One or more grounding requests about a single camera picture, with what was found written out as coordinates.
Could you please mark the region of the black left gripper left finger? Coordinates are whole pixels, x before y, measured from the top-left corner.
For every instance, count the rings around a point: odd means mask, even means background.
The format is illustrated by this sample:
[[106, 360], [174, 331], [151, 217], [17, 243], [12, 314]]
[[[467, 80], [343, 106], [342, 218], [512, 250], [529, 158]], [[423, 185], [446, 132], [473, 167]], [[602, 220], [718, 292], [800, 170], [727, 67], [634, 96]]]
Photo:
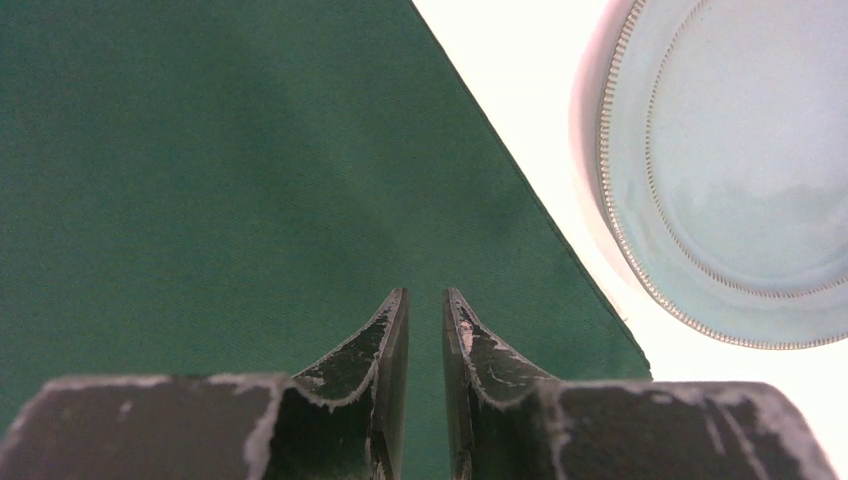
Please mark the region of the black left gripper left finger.
[[295, 375], [46, 382], [1, 443], [5, 479], [395, 479], [408, 293]]

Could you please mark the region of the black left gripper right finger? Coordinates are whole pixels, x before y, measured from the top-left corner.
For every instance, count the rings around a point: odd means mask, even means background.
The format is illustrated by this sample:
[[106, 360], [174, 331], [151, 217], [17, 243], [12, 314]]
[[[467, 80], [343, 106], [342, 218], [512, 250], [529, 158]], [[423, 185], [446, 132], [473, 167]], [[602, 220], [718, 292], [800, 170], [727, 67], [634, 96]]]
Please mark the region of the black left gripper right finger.
[[757, 382], [566, 381], [443, 303], [456, 479], [832, 479], [796, 406]]

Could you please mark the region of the dark green cloth placemat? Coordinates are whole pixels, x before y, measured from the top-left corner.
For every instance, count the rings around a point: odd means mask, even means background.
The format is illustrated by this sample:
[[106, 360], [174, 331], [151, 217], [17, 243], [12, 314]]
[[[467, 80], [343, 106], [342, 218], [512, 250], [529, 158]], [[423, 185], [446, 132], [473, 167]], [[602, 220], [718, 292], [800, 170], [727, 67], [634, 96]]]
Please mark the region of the dark green cloth placemat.
[[409, 1], [1, 5], [1, 422], [71, 373], [296, 372], [410, 292], [402, 475], [449, 471], [455, 287], [525, 357], [632, 335]]

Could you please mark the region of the teal ceramic dinner plate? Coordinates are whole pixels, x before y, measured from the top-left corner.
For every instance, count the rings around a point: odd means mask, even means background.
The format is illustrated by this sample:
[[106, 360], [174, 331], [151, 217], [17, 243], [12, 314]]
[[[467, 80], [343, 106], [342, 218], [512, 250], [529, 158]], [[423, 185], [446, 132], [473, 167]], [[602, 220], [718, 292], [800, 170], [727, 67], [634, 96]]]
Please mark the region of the teal ceramic dinner plate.
[[666, 313], [749, 348], [847, 336], [847, 5], [618, 1], [600, 209]]

